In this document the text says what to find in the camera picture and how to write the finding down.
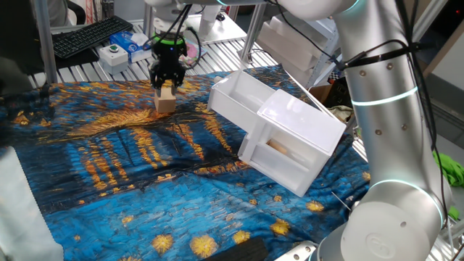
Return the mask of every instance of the wooden block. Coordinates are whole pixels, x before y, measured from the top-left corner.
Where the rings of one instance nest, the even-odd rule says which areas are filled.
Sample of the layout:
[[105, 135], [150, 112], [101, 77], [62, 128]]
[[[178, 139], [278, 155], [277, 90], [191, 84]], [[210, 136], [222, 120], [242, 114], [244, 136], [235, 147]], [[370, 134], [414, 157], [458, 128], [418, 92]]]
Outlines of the wooden block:
[[175, 95], [171, 94], [171, 88], [161, 88], [161, 96], [154, 92], [154, 105], [159, 113], [175, 111]]
[[287, 154], [287, 149], [285, 149], [284, 147], [282, 147], [280, 144], [278, 144], [277, 142], [275, 142], [274, 140], [269, 140], [267, 142], [267, 145], [269, 145], [271, 148], [274, 148], [276, 151], [286, 155]]

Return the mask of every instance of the small device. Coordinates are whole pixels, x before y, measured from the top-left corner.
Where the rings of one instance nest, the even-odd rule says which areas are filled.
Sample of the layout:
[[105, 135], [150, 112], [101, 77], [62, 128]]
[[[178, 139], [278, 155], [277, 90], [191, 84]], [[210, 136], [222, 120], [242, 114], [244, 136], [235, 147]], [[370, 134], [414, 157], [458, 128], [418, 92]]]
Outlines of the small device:
[[76, 30], [53, 43], [55, 55], [66, 59], [88, 47], [108, 40], [120, 31], [131, 30], [133, 25], [117, 16], [107, 18]]
[[100, 63], [103, 70], [115, 75], [127, 70], [129, 65], [128, 53], [117, 44], [100, 48]]

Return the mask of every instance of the wire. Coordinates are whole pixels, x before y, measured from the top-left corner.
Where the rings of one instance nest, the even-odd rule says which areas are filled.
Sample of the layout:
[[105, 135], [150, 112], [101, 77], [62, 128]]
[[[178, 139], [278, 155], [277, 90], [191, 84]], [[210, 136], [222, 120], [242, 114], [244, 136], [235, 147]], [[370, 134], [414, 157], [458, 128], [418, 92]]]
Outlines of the wire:
[[189, 15], [189, 11], [190, 11], [191, 6], [192, 6], [191, 4], [186, 6], [186, 11], [183, 13], [181, 22], [179, 23], [179, 26], [177, 27], [177, 32], [175, 32], [174, 50], [175, 50], [176, 56], [177, 56], [177, 39], [179, 38], [179, 34], [181, 33], [183, 22], [185, 22], [185, 20], [187, 19], [188, 15]]
[[[179, 13], [179, 15], [177, 16], [177, 18], [175, 19], [175, 21], [173, 22], [173, 24], [169, 27], [169, 29], [167, 29], [166, 33], [164, 33], [160, 39], [158, 39], [157, 43], [161, 42], [164, 38], [166, 38], [166, 36], [170, 33], [170, 31], [174, 28], [175, 24], [179, 21], [179, 19], [182, 17], [183, 13], [186, 11], [187, 9], [187, 6], [185, 6], [181, 13]], [[142, 49], [144, 51], [148, 50], [148, 48], [146, 48], [146, 45], [152, 41], [155, 37], [157, 37], [157, 34], [155, 33], [153, 36], [151, 36], [150, 38], [148, 38], [148, 40], [145, 41], [144, 45], [142, 46]]]
[[99, 21], [99, 13], [96, 11], [95, 0], [92, 0], [92, 5], [94, 6], [95, 22], [98, 22]]
[[273, 56], [272, 54], [270, 54], [270, 52], [269, 52], [269, 51], [266, 51], [266, 50], [263, 50], [263, 49], [258, 49], [258, 48], [255, 48], [255, 49], [252, 49], [252, 51], [254, 51], [255, 53], [256, 53], [256, 52], [263, 52], [263, 53], [266, 53], [266, 54], [268, 54], [270, 57], [272, 57], [272, 56]]
[[200, 59], [202, 58], [202, 43], [200, 42], [200, 38], [198, 37], [198, 34], [196, 33], [193, 27], [188, 27], [187, 30], [191, 31], [191, 33], [194, 34], [196, 38], [196, 42], [198, 43], [198, 59], [196, 59], [193, 65], [191, 65], [190, 67], [187, 67], [187, 69], [190, 70], [190, 69], [194, 69], [194, 67], [200, 63]]
[[464, 247], [464, 244], [462, 244], [461, 246], [459, 246], [459, 249], [457, 250], [456, 254], [454, 257], [452, 257], [452, 259], [450, 261], [455, 261], [457, 256], [459, 255], [459, 253], [461, 253], [461, 251], [463, 250], [463, 247]]
[[202, 9], [199, 10], [198, 12], [196, 12], [195, 14], [196, 14], [196, 15], [201, 14], [201, 13], [204, 11], [204, 8], [205, 8], [205, 7], [206, 7], [206, 5], [202, 4]]
[[297, 28], [295, 28], [285, 17], [283, 14], [282, 6], [278, 3], [278, 0], [275, 0], [275, 3], [273, 3], [271, 0], [267, 0], [268, 3], [274, 4], [278, 7], [278, 11], [281, 13], [283, 20], [286, 22], [287, 25], [289, 25], [291, 28], [293, 28], [296, 32], [298, 32], [301, 36], [305, 37], [317, 50], [325, 54], [330, 58], [331, 62], [335, 62], [337, 66], [342, 65], [335, 57], [332, 57], [330, 54], [326, 53], [324, 50], [322, 50], [313, 40], [311, 40], [309, 37], [307, 37], [304, 33], [299, 31]]
[[[400, 18], [403, 21], [403, 26], [404, 26], [404, 29], [405, 29], [405, 35], [406, 35], [407, 43], [408, 43], [409, 46], [411, 46], [411, 44], [413, 42], [413, 25], [412, 26], [409, 25], [409, 20], [407, 18], [407, 11], [406, 11], [406, 6], [405, 6], [404, 1], [403, 0], [395, 0], [395, 1], [396, 1], [396, 4], [397, 4], [397, 8], [398, 8]], [[416, 12], [417, 12], [417, 7], [414, 6], [414, 10], [413, 10], [413, 18], [414, 19], [415, 19], [415, 16], [416, 16], [416, 14], [415, 14]], [[444, 175], [443, 175], [443, 169], [442, 169], [442, 159], [440, 158], [440, 153], [439, 153], [439, 151], [438, 151], [438, 149], [436, 147], [436, 126], [435, 126], [435, 119], [434, 119], [434, 114], [433, 114], [433, 110], [432, 110], [431, 100], [430, 100], [430, 96], [428, 95], [425, 79], [423, 77], [423, 74], [422, 74], [421, 69], [419, 67], [417, 57], [415, 55], [415, 50], [411, 50], [410, 58], [412, 60], [411, 65], [413, 66], [415, 81], [418, 84], [419, 89], [423, 92], [423, 96], [424, 96], [424, 98], [426, 100], [426, 106], [425, 107], [422, 106], [422, 108], [423, 108], [423, 112], [424, 112], [425, 119], [426, 119], [426, 122], [427, 122], [428, 131], [429, 131], [429, 133], [431, 135], [431, 139], [432, 139], [431, 149], [435, 150], [436, 155], [437, 155], [436, 158], [438, 159], [438, 166], [439, 166], [439, 170], [440, 170], [440, 186], [441, 186], [441, 190], [442, 190], [442, 195], [441, 195], [442, 196], [442, 204], [443, 204], [443, 208], [444, 208], [444, 213], [447, 216], [448, 215], [448, 208], [447, 208], [447, 203], [446, 203], [446, 200], [445, 200], [445, 197], [444, 197]], [[444, 226], [446, 226], [446, 225], [448, 225], [448, 218], [445, 218]], [[460, 250], [456, 253], [455, 257], [452, 260], [456, 259], [457, 255], [460, 253], [463, 246], [460, 247]]]

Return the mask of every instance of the white plastic box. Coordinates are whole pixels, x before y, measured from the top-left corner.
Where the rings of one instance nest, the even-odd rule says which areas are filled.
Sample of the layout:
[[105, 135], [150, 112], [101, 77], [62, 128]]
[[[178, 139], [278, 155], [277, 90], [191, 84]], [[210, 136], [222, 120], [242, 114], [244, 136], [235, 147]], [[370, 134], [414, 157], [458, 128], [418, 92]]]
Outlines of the white plastic box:
[[345, 125], [282, 90], [235, 72], [212, 87], [210, 109], [247, 132], [240, 160], [303, 196]]
[[242, 130], [253, 130], [256, 112], [275, 91], [251, 75], [237, 71], [211, 88], [208, 109], [213, 109]]

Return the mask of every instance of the tablecloth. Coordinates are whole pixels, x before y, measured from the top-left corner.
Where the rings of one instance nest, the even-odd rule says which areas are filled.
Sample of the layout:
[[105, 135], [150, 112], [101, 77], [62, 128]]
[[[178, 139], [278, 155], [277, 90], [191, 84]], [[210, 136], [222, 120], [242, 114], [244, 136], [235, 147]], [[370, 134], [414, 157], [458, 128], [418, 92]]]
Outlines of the tablecloth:
[[[281, 66], [248, 73], [310, 103]], [[65, 260], [201, 260], [252, 237], [273, 260], [347, 221], [332, 192], [351, 205], [370, 180], [352, 138], [295, 196], [241, 162], [245, 132], [207, 110], [227, 74], [186, 76], [173, 114], [157, 113], [144, 80], [60, 83], [0, 109], [0, 144], [16, 149]]]

